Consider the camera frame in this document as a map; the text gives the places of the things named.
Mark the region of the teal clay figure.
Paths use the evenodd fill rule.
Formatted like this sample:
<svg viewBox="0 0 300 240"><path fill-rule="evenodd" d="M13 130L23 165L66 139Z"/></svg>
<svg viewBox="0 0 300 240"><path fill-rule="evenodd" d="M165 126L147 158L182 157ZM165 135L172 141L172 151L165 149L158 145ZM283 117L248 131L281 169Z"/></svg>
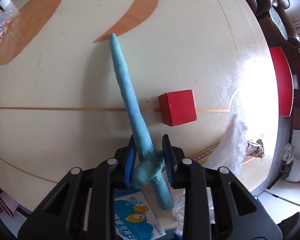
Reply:
<svg viewBox="0 0 300 240"><path fill-rule="evenodd" d="M134 168L132 173L132 185L135 188L142 189L150 183L158 207L162 210L170 210L174 202L168 184L162 175L164 166L163 154L161 151L156 150L153 145L147 125L140 111L125 57L115 33L110 35L109 45L116 80L139 154L140 163Z"/></svg>

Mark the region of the purple card box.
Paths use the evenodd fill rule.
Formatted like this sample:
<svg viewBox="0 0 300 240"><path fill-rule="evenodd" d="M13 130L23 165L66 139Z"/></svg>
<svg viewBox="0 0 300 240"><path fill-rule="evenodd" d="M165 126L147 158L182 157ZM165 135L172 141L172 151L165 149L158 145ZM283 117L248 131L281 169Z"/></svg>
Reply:
<svg viewBox="0 0 300 240"><path fill-rule="evenodd" d="M203 151L191 156L190 158L203 166L204 163L211 157L211 154L219 144L220 142L217 142Z"/></svg>

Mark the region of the blue cartoon medicine box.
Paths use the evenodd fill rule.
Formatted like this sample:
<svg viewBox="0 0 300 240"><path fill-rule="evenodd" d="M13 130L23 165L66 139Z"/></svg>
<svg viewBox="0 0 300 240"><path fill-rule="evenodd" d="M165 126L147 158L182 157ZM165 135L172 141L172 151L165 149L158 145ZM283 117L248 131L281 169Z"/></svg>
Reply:
<svg viewBox="0 0 300 240"><path fill-rule="evenodd" d="M116 233L122 239L159 239L166 235L141 189L114 191L114 219Z"/></svg>

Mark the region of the yellow snack wrapper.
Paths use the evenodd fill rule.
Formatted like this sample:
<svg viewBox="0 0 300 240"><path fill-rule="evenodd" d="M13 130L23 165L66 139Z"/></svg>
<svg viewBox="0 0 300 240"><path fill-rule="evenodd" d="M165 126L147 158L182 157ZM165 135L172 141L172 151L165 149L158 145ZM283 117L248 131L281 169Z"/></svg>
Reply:
<svg viewBox="0 0 300 240"><path fill-rule="evenodd" d="M264 158L264 145L261 139L258 139L256 142L247 141L245 156L243 158L243 163L248 163L249 161L255 158Z"/></svg>

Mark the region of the small red block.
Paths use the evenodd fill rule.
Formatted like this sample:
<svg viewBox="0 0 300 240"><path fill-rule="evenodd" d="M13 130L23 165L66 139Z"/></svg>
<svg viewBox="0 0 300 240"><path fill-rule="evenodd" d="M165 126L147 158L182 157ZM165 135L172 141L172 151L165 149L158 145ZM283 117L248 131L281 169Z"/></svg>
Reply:
<svg viewBox="0 0 300 240"><path fill-rule="evenodd" d="M162 122L178 126L197 120L193 91L180 90L158 96Z"/></svg>

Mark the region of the cream dining table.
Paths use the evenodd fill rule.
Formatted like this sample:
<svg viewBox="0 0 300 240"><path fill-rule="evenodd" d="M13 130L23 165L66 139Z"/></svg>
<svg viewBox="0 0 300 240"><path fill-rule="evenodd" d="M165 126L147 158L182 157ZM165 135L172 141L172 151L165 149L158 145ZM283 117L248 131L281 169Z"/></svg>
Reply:
<svg viewBox="0 0 300 240"><path fill-rule="evenodd" d="M132 134L135 94L149 133L188 157L219 142L234 116L263 158L244 164L250 190L267 177L278 99L270 51L245 0L11 0L0 44L0 188L33 210L70 170L110 158Z"/></svg>

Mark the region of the red plastic chair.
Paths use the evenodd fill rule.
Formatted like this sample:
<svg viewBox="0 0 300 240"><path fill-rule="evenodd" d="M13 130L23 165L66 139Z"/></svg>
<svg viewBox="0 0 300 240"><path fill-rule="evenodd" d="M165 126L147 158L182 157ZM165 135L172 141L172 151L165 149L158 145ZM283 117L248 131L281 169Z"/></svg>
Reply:
<svg viewBox="0 0 300 240"><path fill-rule="evenodd" d="M281 47L270 47L279 98L279 116L290 117L293 108L294 86L288 60Z"/></svg>

